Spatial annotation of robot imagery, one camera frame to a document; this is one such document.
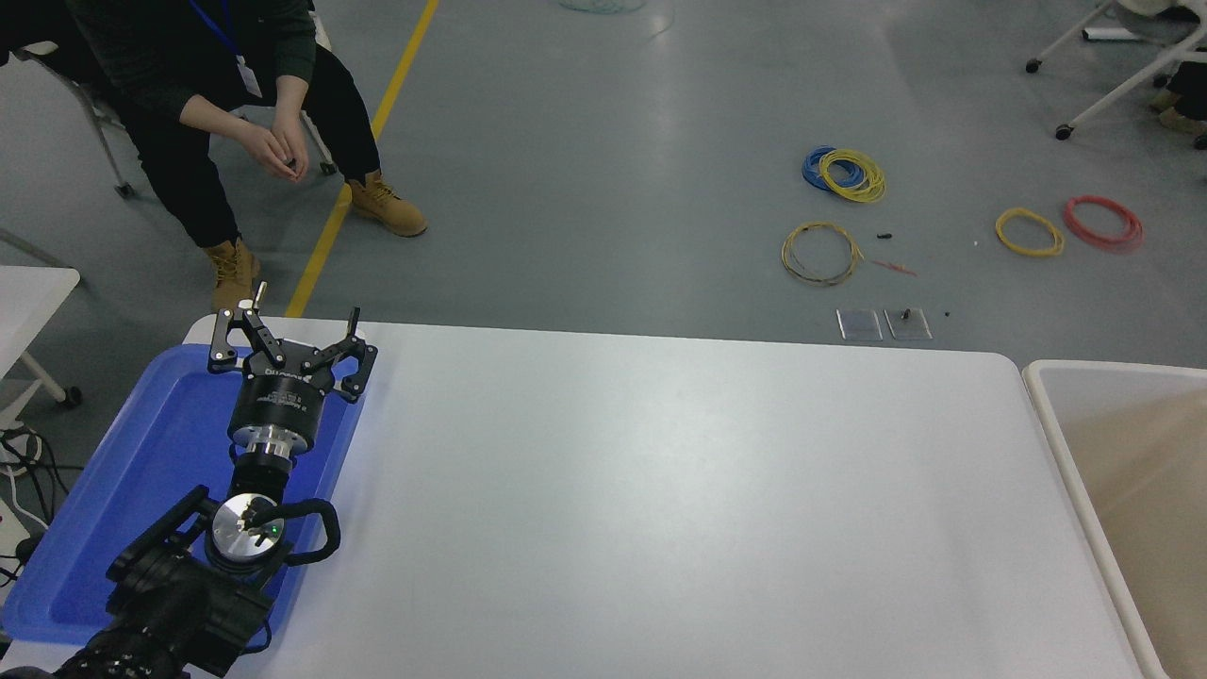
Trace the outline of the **person's left hand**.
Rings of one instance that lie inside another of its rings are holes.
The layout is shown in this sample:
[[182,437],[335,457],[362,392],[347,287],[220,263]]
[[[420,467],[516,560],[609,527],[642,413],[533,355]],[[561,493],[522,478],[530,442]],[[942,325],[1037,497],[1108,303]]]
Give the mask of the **person's left hand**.
[[279,158],[282,160],[290,181],[299,181],[307,176],[309,157],[307,157],[307,133],[303,128],[301,112],[288,110],[279,105],[272,121],[272,134],[280,147]]

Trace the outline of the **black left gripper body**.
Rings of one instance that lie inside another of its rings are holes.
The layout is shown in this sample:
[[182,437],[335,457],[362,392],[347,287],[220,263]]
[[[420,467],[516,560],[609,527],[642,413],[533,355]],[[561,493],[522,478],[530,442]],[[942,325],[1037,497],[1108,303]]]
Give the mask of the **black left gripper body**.
[[315,373],[303,365],[317,365],[319,349],[302,343],[281,343],[285,365],[275,367],[269,355],[253,351],[241,361],[241,386],[237,397],[228,437],[238,446],[249,446],[253,431],[288,431],[293,446],[314,446],[327,392],[336,386],[331,365]]

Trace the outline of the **person's right hand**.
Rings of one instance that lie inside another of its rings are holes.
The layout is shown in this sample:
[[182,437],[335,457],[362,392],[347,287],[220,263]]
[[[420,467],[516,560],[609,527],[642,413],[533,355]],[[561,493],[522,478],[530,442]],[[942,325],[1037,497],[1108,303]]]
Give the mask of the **person's right hand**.
[[247,121],[239,121],[237,141],[241,145],[241,150],[245,150],[246,154],[269,175],[288,181],[299,178],[296,169],[290,166],[292,157],[272,130]]

